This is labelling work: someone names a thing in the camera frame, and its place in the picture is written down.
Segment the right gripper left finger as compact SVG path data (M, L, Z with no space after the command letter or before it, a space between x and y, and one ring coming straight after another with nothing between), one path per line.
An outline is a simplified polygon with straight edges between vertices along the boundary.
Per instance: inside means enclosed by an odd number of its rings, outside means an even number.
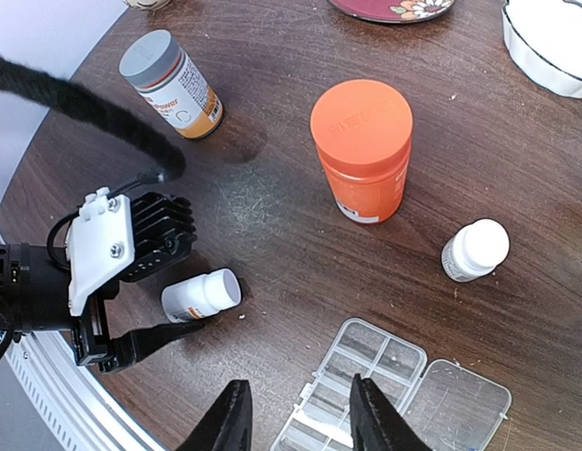
M177 451L251 449L253 400L249 381L228 383Z

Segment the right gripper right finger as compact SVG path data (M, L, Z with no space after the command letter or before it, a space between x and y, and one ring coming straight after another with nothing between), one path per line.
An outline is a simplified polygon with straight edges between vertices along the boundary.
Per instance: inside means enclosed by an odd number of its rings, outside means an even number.
M432 450L400 416L373 379L356 373L349 400L353 450Z

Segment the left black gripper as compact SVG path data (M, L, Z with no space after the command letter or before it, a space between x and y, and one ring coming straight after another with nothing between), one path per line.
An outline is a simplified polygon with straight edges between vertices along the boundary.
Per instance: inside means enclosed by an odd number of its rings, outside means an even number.
M95 365L103 374L119 372L206 326L204 320L159 324L111 340L104 303L118 293L119 282L107 282L88 297L82 315L74 322L71 337L78 366Z

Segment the small white bottle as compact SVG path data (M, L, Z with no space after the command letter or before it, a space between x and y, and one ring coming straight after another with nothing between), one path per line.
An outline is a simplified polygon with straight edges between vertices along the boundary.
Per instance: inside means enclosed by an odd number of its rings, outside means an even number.
M203 273L166 287L161 301L171 322L205 319L240 304L242 292L234 272L228 268Z
M466 283L495 270L510 251L510 238L497 221L483 218L462 227L444 246L441 264L453 281Z

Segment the clear plastic pill organizer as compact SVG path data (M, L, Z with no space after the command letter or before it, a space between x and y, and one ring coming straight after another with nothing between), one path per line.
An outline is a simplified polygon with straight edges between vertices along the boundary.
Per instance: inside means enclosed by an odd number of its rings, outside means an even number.
M433 450L483 450L506 419L511 392L363 319L346 320L305 385L274 450L349 450L355 374L372 379Z

